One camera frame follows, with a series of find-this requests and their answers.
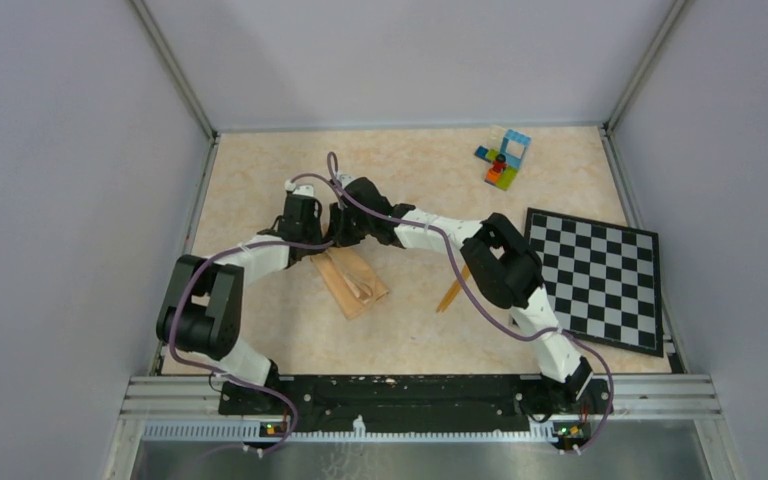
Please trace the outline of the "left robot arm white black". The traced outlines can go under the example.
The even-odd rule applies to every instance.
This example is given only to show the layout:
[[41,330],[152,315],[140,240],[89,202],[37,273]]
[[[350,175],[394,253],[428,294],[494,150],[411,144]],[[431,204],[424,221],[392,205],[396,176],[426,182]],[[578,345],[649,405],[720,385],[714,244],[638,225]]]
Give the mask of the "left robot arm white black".
[[182,365],[220,374],[244,385],[243,401],[257,413],[279,404],[275,366],[241,336],[247,287],[325,248],[322,204],[312,193],[289,193],[269,229],[209,258],[176,261],[156,323],[156,335]]

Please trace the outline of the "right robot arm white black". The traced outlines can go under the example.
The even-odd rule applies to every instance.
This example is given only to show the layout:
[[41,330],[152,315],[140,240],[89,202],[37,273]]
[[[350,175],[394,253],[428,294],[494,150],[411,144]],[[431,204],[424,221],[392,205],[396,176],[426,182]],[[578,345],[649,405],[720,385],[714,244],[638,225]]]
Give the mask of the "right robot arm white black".
[[383,245],[434,251],[465,264],[479,296],[514,320],[503,332],[533,342],[540,374],[549,380],[549,404],[572,412],[586,400],[592,367],[564,334],[550,305],[539,256],[506,216],[451,219],[392,204],[366,177],[336,174],[331,182],[345,206],[331,234],[337,244],[371,236]]

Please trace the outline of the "peach cloth napkin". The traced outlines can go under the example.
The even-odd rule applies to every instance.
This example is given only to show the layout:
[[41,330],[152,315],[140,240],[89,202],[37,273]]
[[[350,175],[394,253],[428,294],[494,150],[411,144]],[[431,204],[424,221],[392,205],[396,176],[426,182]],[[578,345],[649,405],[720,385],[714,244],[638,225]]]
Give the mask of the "peach cloth napkin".
[[310,260],[347,320],[358,318],[389,294],[372,267],[352,248],[329,248]]

